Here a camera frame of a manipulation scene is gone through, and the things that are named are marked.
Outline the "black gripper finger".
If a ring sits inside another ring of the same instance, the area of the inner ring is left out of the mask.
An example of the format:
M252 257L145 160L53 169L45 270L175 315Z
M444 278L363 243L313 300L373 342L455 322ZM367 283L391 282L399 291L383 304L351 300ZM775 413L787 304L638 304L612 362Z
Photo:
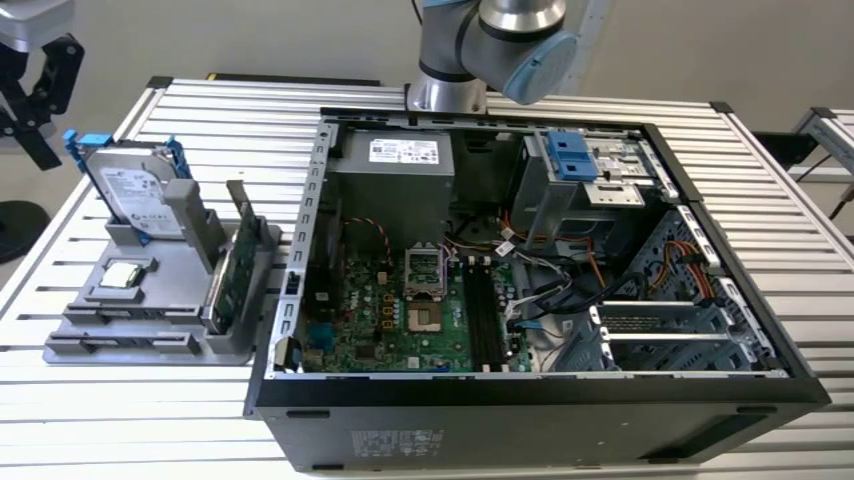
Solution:
M24 100L1 101L1 136L21 140L26 130L26 102Z
M28 94L26 130L17 141L36 166L51 170L61 165L59 157L40 133L40 127L55 115L67 112L85 55L80 42L64 34L43 47L45 59L41 74Z

